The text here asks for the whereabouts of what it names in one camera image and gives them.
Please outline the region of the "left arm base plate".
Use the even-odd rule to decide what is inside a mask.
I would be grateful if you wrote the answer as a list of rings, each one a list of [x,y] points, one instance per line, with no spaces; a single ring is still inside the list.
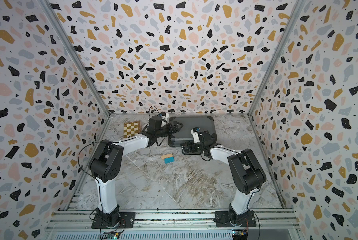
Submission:
[[[112,214],[96,213],[92,229],[131,229],[134,225],[136,212],[115,212]]]

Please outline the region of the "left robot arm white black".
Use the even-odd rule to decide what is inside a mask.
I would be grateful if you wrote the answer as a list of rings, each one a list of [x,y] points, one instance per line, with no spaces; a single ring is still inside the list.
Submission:
[[[141,133],[116,142],[102,140],[89,162],[91,176],[96,181],[99,204],[96,216],[106,223],[115,225],[120,218],[119,205],[115,196],[115,178],[120,173],[122,158],[139,149],[157,144],[159,138],[178,133],[183,124],[169,122],[160,115],[152,116]]]

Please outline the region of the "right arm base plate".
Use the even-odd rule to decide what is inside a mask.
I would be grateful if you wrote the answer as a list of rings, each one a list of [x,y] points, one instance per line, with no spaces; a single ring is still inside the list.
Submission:
[[[216,211],[214,222],[217,228],[246,228],[256,227],[256,217],[252,210],[237,215],[234,211]]]

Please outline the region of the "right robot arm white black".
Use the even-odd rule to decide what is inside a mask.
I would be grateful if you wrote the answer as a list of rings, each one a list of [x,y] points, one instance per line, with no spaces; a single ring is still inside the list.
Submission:
[[[216,160],[227,164],[237,188],[227,216],[219,217],[216,223],[237,227],[248,224],[253,215],[253,211],[250,210],[250,201],[267,181],[266,173],[254,152],[250,149],[239,152],[224,147],[217,143],[216,135],[211,135],[207,131],[193,132],[193,138],[193,141],[181,144],[182,153],[199,155],[206,162]]]

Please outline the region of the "dark grey poker case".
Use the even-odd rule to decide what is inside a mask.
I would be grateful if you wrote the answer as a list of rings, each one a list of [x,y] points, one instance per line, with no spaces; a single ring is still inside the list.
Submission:
[[[214,118],[211,116],[200,117],[171,117],[170,122],[177,121],[183,124],[183,128],[168,137],[168,145],[171,148],[182,148],[181,145],[185,142],[193,141],[191,130],[195,127],[200,128],[200,132],[209,132],[210,134],[216,133]]]

